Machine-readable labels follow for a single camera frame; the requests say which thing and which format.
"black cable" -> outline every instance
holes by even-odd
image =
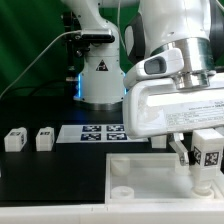
[[[62,33],[61,35],[59,35],[58,37],[56,37],[27,67],[26,69],[8,86],[5,88],[5,90],[1,93],[0,95],[0,100],[2,99],[2,97],[4,96],[4,94],[6,92],[8,92],[8,90],[14,86],[26,73],[27,71],[51,48],[51,46],[57,42],[61,37],[69,35],[69,34],[77,34],[80,33],[80,30],[76,30],[76,31],[71,31],[71,32],[66,32],[66,33]]]
[[[215,66],[215,70],[217,73],[224,72],[224,66]]]
[[[3,99],[5,98],[6,95],[12,93],[12,92],[15,92],[17,90],[21,90],[21,89],[35,89],[36,86],[21,86],[21,87],[17,87],[17,88],[14,88],[14,89],[10,89],[8,90],[5,94],[4,94],[4,97]]]
[[[42,84],[42,85],[36,87],[33,91],[31,91],[31,92],[29,93],[28,96],[33,96],[33,95],[34,95],[35,93],[37,93],[39,90],[45,88],[46,86],[49,86],[49,85],[51,85],[51,84],[54,84],[54,83],[65,83],[65,80],[55,79],[55,80],[48,81],[48,82],[46,82],[46,83],[44,83],[44,84]]]

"small white block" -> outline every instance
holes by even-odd
[[[41,128],[36,136],[37,151],[51,151],[54,144],[54,128]]]
[[[167,136],[161,135],[156,137],[151,137],[151,144],[153,149],[165,149],[166,148]]]
[[[4,138],[6,152],[20,152],[27,142],[25,128],[12,129]]]
[[[202,129],[193,132],[192,147],[200,148],[204,152],[211,152],[222,150],[223,146],[224,137],[214,129]]]
[[[112,157],[111,171],[115,176],[127,176],[130,173],[130,159],[126,156]]]

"white cube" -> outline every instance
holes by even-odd
[[[51,151],[54,144],[54,128],[41,128],[36,136],[37,151]]]
[[[191,151],[195,165],[190,166],[198,181],[214,179],[220,173],[224,147],[224,136],[214,129],[193,131]]]
[[[27,142],[25,128],[12,129],[4,138],[6,152],[20,152]]]

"cable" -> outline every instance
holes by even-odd
[[[75,33],[79,33],[80,30],[77,31],[71,31],[71,32],[66,32],[63,33],[61,35],[59,35],[58,37],[56,37],[37,57],[36,59],[33,60],[33,62],[30,63],[30,65],[27,66],[27,68],[16,78],[16,80],[14,80],[8,87],[6,87],[6,89],[1,93],[0,95],[0,101],[3,97],[3,95],[13,86],[15,85],[25,74],[26,72],[49,50],[49,48],[56,42],[58,41],[61,37],[66,36],[68,34],[75,34]]]
[[[224,72],[224,66],[215,66],[215,70],[217,73],[222,73]]]
[[[219,8],[224,12],[224,6],[220,3],[220,1],[216,0],[216,3],[219,6]]]
[[[33,91],[31,91],[31,92],[29,93],[28,96],[33,96],[36,92],[38,92],[38,91],[41,90],[42,88],[44,88],[44,87],[46,87],[46,86],[48,86],[48,85],[51,85],[51,84],[53,84],[53,83],[66,83],[66,81],[65,81],[65,80],[61,80],[61,79],[51,80],[51,81],[46,82],[46,83],[44,83],[44,84],[42,84],[42,85],[40,85],[40,86],[37,86]]]
[[[126,51],[126,47],[125,47],[125,44],[124,44],[124,40],[123,40],[123,37],[122,37],[122,35],[121,35],[120,15],[121,15],[121,0],[119,0],[119,2],[118,2],[118,10],[117,10],[117,26],[118,26],[118,33],[119,33],[119,36],[120,36],[120,39],[121,39],[121,44],[122,44],[124,50]]]
[[[33,92],[34,90],[36,90],[35,92],[37,92],[37,91],[39,91],[39,90],[41,90],[41,89],[59,89],[59,88],[64,88],[64,86],[47,87],[47,85],[49,85],[49,82],[48,82],[48,84],[47,84],[47,83],[46,83],[46,84],[42,84],[41,86],[21,86],[21,87],[16,87],[16,88],[14,88],[14,89],[10,89],[10,90],[8,90],[8,91],[4,94],[2,100],[5,99],[5,97],[6,97],[7,95],[9,95],[10,93],[15,92],[15,91],[17,91],[17,90],[33,89],[32,92]]]

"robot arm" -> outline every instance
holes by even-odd
[[[90,109],[110,110],[120,107],[125,88],[124,72],[119,64],[119,32],[114,24],[101,17],[99,13],[100,7],[117,7],[119,1],[62,0],[62,2],[69,6],[80,23],[81,33],[75,38],[90,43],[89,51],[84,55],[84,69],[79,76],[81,91],[74,99]],[[124,0],[122,6],[136,2],[137,0]]]
[[[214,198],[211,180],[222,161],[224,137],[213,128],[224,126],[224,74],[213,75],[224,52],[223,24],[215,1],[141,0],[125,33],[135,64],[124,78],[126,133],[168,135],[180,164],[191,165],[196,198]],[[181,142],[186,132],[193,132],[190,150]]]

